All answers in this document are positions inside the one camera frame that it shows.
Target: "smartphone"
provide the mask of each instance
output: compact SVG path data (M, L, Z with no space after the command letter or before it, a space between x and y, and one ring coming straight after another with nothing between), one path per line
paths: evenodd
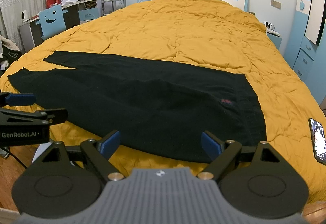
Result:
M326 141L323 126L312 118L309 118L309 126L315 159L326 164Z

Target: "shoe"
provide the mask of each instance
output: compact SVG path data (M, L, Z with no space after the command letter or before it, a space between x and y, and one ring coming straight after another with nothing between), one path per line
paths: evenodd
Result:
M9 157L9 153L7 153L6 151L0 149L0 157L3 159L7 159Z

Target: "wooden floor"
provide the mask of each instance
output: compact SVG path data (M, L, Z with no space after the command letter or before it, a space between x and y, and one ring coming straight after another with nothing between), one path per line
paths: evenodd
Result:
M10 151L29 166L36 148L32 146L11 147ZM17 210L11 198L11 188L23 171L24 168L14 158L9 157L6 160L0 158L0 207ZM303 216L310 224L320 224L326 219L326 202L307 204L304 207Z
M10 147L10 151L26 166L29 166L34 157L36 148L32 146ZM11 198L11 188L24 170L24 167L11 156L6 160L0 158L0 207L17 210Z

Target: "black phone case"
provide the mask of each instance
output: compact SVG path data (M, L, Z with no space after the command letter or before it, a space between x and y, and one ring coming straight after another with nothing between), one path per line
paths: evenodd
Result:
M315 137L314 137L314 135L313 135L313 132L312 132L312 126L311 126L311 123L310 123L310 120L311 120L311 119L312 119L313 121L316 121L316 120L314 120L313 118L309 118L309 119L308 119L309 128L310 128L310 134L311 134L311 141L312 141L312 148L313 148L313 150L314 150L314 157L315 157L315 159L316 159L318 162L320 162L320 163L326 165L326 161L320 160L319 157L316 155L316 150L315 150Z

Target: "blue chair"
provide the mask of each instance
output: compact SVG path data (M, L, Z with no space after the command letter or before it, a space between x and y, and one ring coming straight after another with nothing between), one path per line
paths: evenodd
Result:
M63 14L68 10L62 10L61 5L55 5L39 13L39 20L36 24L41 24L43 41L58 35L66 30L66 24L63 19Z

